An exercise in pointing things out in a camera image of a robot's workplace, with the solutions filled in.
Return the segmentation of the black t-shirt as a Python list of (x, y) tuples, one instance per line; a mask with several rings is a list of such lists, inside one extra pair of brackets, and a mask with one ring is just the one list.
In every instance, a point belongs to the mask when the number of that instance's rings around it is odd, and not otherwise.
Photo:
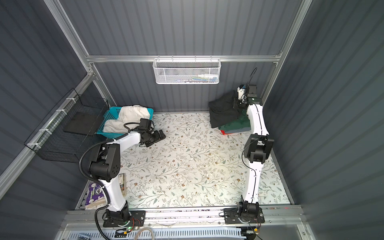
[(243, 109), (238, 105), (238, 92), (229, 91), (220, 98), (209, 102), (210, 123), (212, 128), (229, 124), (239, 118)]

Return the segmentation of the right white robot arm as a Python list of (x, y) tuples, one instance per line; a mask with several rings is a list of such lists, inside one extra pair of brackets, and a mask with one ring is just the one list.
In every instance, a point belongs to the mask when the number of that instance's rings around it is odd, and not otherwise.
[(242, 151), (241, 160), (249, 170), (246, 188), (238, 203), (237, 216), (242, 223), (255, 221), (260, 212), (259, 185), (261, 173), (266, 160), (269, 158), (274, 140), (270, 138), (264, 115), (263, 101), (257, 96), (257, 86), (246, 84), (238, 87), (237, 107), (246, 110), (250, 120), (251, 135)]

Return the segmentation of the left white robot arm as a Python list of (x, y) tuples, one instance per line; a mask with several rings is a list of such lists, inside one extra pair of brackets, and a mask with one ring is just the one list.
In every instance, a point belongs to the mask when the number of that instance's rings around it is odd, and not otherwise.
[(164, 140), (166, 135), (162, 130), (155, 130), (155, 125), (150, 119), (140, 119), (138, 123), (124, 123), (123, 128), (123, 135), (94, 146), (98, 147), (98, 151), (89, 164), (89, 173), (102, 188), (106, 198), (106, 220), (126, 223), (130, 221), (131, 214), (119, 183), (121, 153), (137, 144), (149, 148)]

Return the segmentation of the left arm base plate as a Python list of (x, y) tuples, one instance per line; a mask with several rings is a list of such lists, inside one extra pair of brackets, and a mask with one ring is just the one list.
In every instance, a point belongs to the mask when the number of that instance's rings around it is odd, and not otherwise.
[(146, 211), (119, 211), (106, 210), (102, 219), (104, 228), (114, 227), (142, 227), (146, 218)]

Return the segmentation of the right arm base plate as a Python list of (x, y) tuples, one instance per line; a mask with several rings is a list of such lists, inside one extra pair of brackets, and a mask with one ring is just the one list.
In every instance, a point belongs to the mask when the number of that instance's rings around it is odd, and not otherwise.
[(227, 225), (231, 224), (263, 224), (265, 223), (265, 217), (263, 210), (255, 206), (251, 208), (226, 208), (224, 209), (224, 219)]

